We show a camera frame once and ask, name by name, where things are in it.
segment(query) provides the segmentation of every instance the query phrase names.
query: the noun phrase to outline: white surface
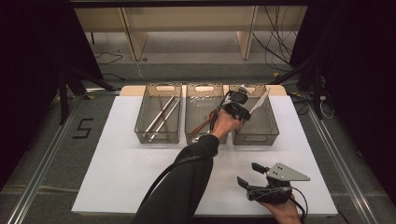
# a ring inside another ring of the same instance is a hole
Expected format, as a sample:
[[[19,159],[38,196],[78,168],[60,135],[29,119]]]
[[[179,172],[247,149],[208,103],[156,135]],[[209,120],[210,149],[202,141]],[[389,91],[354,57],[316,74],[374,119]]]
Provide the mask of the white surface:
[[[247,200],[246,191],[237,185],[236,177],[239,175],[250,185],[265,186],[265,175],[253,171],[251,163],[271,168],[278,161],[311,177],[307,182],[291,182],[303,192],[310,215],[337,214],[289,96],[270,96],[270,100],[280,132],[275,143],[270,147],[236,147],[229,134],[227,144],[219,147],[212,176],[195,213],[197,216],[268,215],[261,205]],[[184,116],[179,144],[141,145],[134,133],[141,101],[142,97],[116,98],[73,212],[135,213],[155,178],[186,146]],[[297,191],[294,195],[304,207],[302,196]]]

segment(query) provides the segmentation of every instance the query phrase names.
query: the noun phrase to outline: electrical cable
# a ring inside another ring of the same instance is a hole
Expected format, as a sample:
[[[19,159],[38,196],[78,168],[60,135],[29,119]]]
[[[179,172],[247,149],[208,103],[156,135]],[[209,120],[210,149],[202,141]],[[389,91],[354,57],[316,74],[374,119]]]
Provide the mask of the electrical cable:
[[[114,63],[115,61],[118,61],[119,59],[122,58],[122,55],[120,55],[120,54],[112,54],[112,53],[104,52],[104,53],[101,53],[101,54],[95,56],[95,59],[97,59],[97,58],[99,58],[99,57],[101,57],[102,55],[105,55],[105,54],[108,54],[108,55],[111,55],[111,56],[117,56],[118,58],[115,59],[115,60],[113,60],[113,61],[110,61],[110,62],[108,62],[108,63],[99,63],[99,64],[110,64],[110,63]]]
[[[288,34],[283,40],[286,40],[287,38],[289,38],[289,36],[291,35],[291,33],[294,33],[294,35],[297,36],[297,33],[296,33],[296,31],[294,31],[294,28],[296,27],[297,22],[298,22],[298,20],[299,20],[300,17],[301,17],[301,14],[302,14],[302,12],[303,12],[303,7],[304,7],[304,6],[300,6],[300,12],[299,12],[299,14],[298,14],[298,16],[297,16],[296,22],[295,22],[295,23],[293,24],[293,26],[291,27],[289,34]]]
[[[299,189],[297,189],[297,188],[294,188],[294,187],[292,187],[293,189],[295,189],[295,190],[297,190],[300,194],[301,194],[301,196],[303,196],[303,199],[304,199],[304,202],[305,202],[305,217],[304,217],[304,219],[301,221],[302,223],[304,223],[304,220],[306,219],[306,217],[308,216],[308,202],[306,201],[306,198],[305,198],[305,196],[303,195],[303,193],[299,190]]]
[[[283,20],[282,20],[282,23],[280,23],[280,30],[282,31],[282,40],[285,40],[285,38],[284,38],[284,36],[283,36],[283,22],[285,22],[286,14],[287,14],[288,10],[289,10],[289,6],[286,7],[285,13],[283,13]]]
[[[270,53],[272,53],[274,56],[276,56],[278,59],[280,59],[282,62],[289,64],[288,61],[284,60],[283,58],[281,58],[279,55],[277,55],[275,52],[273,52],[272,50],[268,49],[267,46],[265,46],[260,40],[259,38],[256,36],[256,34],[253,33],[254,38],[256,38],[257,42],[259,42],[260,46],[262,46],[262,48],[264,48],[265,50],[270,51]]]
[[[117,76],[116,74],[113,74],[113,73],[103,73],[102,75],[103,75],[103,76],[113,76],[113,77],[117,77],[117,78],[121,79],[122,81],[125,81],[125,80],[126,80],[124,77],[119,77],[119,76]]]
[[[297,115],[305,115],[308,113],[309,109],[307,108],[307,106],[310,104],[313,104],[312,100],[305,99],[304,97],[301,97],[301,96],[291,93],[291,92],[287,92],[287,95],[298,100],[298,101],[293,101],[294,104],[304,103],[304,105],[297,111]]]
[[[302,207],[299,203],[297,203],[297,201],[295,201],[291,196],[289,196],[289,200],[291,200],[298,208],[300,208],[300,210],[301,210],[301,212],[302,212],[301,217],[300,217],[300,221],[301,221],[301,223],[304,223],[304,220],[305,220],[305,218],[306,218],[305,210],[304,210],[303,207]]]
[[[334,117],[334,110],[332,111],[332,114],[328,117],[328,116],[326,115],[326,113],[324,112],[323,107],[322,107],[323,101],[324,101],[324,100],[321,100],[321,101],[320,101],[320,110],[321,110],[323,116],[324,116],[326,119],[332,119],[332,117]]]
[[[285,61],[286,61],[287,58],[286,58],[285,54],[283,53],[282,46],[283,46],[283,48],[285,48],[286,50],[291,50],[291,49],[289,49],[289,48],[285,45],[285,43],[283,42],[282,38],[280,38],[279,31],[278,31],[278,29],[277,29],[277,18],[278,18],[278,16],[279,16],[279,7],[276,7],[276,24],[273,23],[273,21],[272,21],[272,19],[271,19],[271,17],[270,17],[270,14],[268,13],[267,7],[264,7],[264,9],[265,9],[265,12],[267,13],[267,16],[268,16],[269,21],[271,22],[271,26],[273,27],[273,31],[271,31],[271,35],[272,35],[272,36],[276,39],[276,41],[278,42],[278,44],[279,44],[279,50],[280,50],[282,56],[284,57],[284,59],[285,59]]]

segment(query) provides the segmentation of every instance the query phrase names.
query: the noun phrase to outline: black cable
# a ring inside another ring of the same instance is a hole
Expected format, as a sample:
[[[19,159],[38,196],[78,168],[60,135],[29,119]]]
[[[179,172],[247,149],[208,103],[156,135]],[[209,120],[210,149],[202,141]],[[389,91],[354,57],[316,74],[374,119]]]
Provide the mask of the black cable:
[[[103,73],[102,75],[103,75],[103,76],[113,76],[113,77],[117,77],[117,78],[121,79],[122,81],[125,81],[125,80],[126,80],[125,77],[119,77],[119,76],[117,76],[116,74],[113,74],[113,73]]]
[[[297,190],[300,194],[301,194],[301,196],[303,196],[303,199],[304,199],[304,202],[305,202],[305,216],[301,216],[301,218],[300,218],[300,220],[301,220],[301,223],[304,223],[304,220],[306,219],[306,217],[308,216],[308,203],[306,202],[306,198],[305,198],[305,196],[303,195],[303,193],[299,190],[299,189],[297,189],[297,188],[294,188],[294,187],[292,187],[293,189],[295,189],[295,190]],[[299,206],[299,204],[293,199],[293,200],[291,200],[292,202],[294,201],[294,203],[296,203],[296,205],[300,208],[300,209],[303,209],[303,207],[302,206]]]
[[[112,55],[112,56],[117,56],[117,57],[119,57],[119,58],[117,58],[117,59],[115,59],[115,60],[113,60],[113,61],[110,61],[110,62],[108,62],[108,63],[99,63],[99,64],[110,64],[110,63],[114,63],[115,61],[118,61],[119,59],[122,58],[122,55],[120,55],[120,54],[112,54],[112,53],[107,53],[107,52],[101,53],[101,54],[99,54],[98,56],[95,56],[95,58],[99,58],[100,56],[102,56],[102,55],[104,55],[104,54],[109,54],[109,55]]]
[[[264,48],[265,50],[270,51],[270,53],[272,53],[274,56],[276,56],[278,59],[280,59],[282,62],[289,64],[288,61],[282,59],[279,55],[277,55],[275,52],[271,51],[270,49],[268,49],[267,46],[265,46],[260,40],[259,38],[253,33],[254,38],[256,38],[257,42],[259,42],[260,46],[262,46],[262,48]]]
[[[267,16],[268,16],[269,21],[271,22],[271,26],[273,27],[273,31],[271,31],[271,35],[272,35],[272,36],[276,39],[276,41],[279,43],[280,52],[281,52],[282,56],[284,57],[284,59],[285,59],[285,61],[286,61],[287,59],[286,59],[286,56],[285,56],[284,53],[283,53],[282,46],[283,46],[285,49],[288,49],[288,50],[291,50],[291,49],[289,49],[289,48],[285,45],[285,43],[283,43],[283,40],[280,38],[279,31],[278,31],[277,28],[276,28],[277,25],[274,25],[274,23],[273,23],[273,21],[272,21],[272,19],[271,19],[271,17],[270,17],[270,14],[268,13],[267,7],[264,7],[264,9],[265,9],[265,12],[267,13]],[[278,12],[278,7],[276,7],[276,22],[277,22],[277,17],[279,16],[278,14],[279,14],[279,12]]]
[[[298,14],[297,20],[296,20],[296,22],[293,24],[293,26],[291,27],[289,34],[284,38],[284,40],[286,40],[287,38],[289,38],[289,36],[291,35],[291,32],[294,32],[294,35],[297,36],[297,33],[296,33],[295,31],[293,31],[293,30],[294,30],[294,27],[296,27],[297,22],[298,22],[298,20],[300,19],[300,16],[301,16],[301,13],[302,13],[302,12],[303,12],[303,6],[300,6],[300,12],[299,12],[299,14]]]
[[[286,14],[287,14],[288,10],[289,10],[289,6],[286,7],[285,13],[283,13],[282,23],[280,23],[280,30],[282,31],[282,40],[285,40],[285,38],[283,38],[284,37],[283,36],[283,22],[285,22]]]
[[[308,108],[305,110],[304,113],[301,113],[301,111],[302,111],[304,108],[306,108],[308,105],[309,105],[309,104],[304,104],[304,105],[297,111],[297,115],[306,115],[306,114],[308,113],[308,111],[309,111]]]
[[[270,67],[270,68],[272,68],[272,69],[275,69],[275,70],[279,70],[279,71],[282,71],[282,72],[289,72],[289,70],[284,70],[284,69],[281,69],[281,68],[278,68],[278,67],[273,67],[272,65],[270,65],[268,62],[267,62],[267,51],[270,51],[270,53],[272,53],[273,54],[273,56],[276,56],[278,59],[280,59],[282,62],[284,62],[284,63],[286,63],[286,64],[289,64],[287,61],[285,61],[284,59],[282,59],[279,55],[277,55],[275,52],[273,52],[273,51],[271,51],[270,49],[268,49],[268,47],[266,47],[260,40],[259,40],[259,38],[253,33],[253,36],[254,36],[254,38],[257,40],[257,42],[259,42],[259,44],[260,44],[260,46],[262,46],[262,48],[263,49],[265,49],[265,52],[264,52],[264,60],[265,60],[265,63],[267,64],[267,66],[268,67]]]

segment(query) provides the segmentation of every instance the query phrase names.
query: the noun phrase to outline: floor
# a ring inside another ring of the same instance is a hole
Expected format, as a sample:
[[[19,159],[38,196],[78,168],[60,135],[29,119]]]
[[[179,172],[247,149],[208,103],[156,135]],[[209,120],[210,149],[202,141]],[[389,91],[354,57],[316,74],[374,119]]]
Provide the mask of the floor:
[[[268,32],[258,32],[256,36],[267,45]],[[274,75],[290,70],[287,64],[266,53],[255,39],[249,59],[242,60],[233,32],[152,33],[138,62],[132,61],[123,34],[94,34],[95,44],[90,34],[87,38],[105,81],[116,87],[152,81],[268,83],[274,80]],[[295,33],[290,33],[286,45],[291,49],[294,40]],[[276,42],[268,46],[280,54]],[[298,77],[293,77],[283,86],[287,92],[297,92],[308,98],[309,92],[298,92],[297,81]],[[130,223],[131,216],[84,217],[70,211],[112,102],[119,94],[96,91],[98,87],[88,81],[84,85],[91,90],[86,97],[69,94],[72,118],[64,126],[59,125],[59,99],[55,98],[49,106],[31,149],[26,151],[0,193],[0,223],[7,223],[11,218],[15,220],[18,215],[15,211],[23,211],[20,223]],[[317,120],[311,104],[301,98],[292,99],[339,209],[335,217],[308,216],[305,223],[394,223],[396,207],[360,156],[336,112],[332,114],[330,105],[323,104],[323,113],[328,119]],[[82,120],[92,129],[87,138],[78,138],[85,133],[78,129]],[[32,187],[35,187],[33,195],[25,196]],[[272,223],[272,220],[196,218],[193,223]]]

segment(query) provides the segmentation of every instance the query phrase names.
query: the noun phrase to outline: human hand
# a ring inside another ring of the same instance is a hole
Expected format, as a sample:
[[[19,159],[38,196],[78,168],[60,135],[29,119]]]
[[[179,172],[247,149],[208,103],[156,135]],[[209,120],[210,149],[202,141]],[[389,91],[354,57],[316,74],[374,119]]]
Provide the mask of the human hand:
[[[235,130],[236,128],[242,126],[243,122],[238,119],[234,119],[229,113],[224,109],[219,112],[218,119],[213,126],[212,134],[220,139],[225,134]]]
[[[296,204],[288,200],[282,204],[260,203],[266,207],[279,224],[301,224]]]

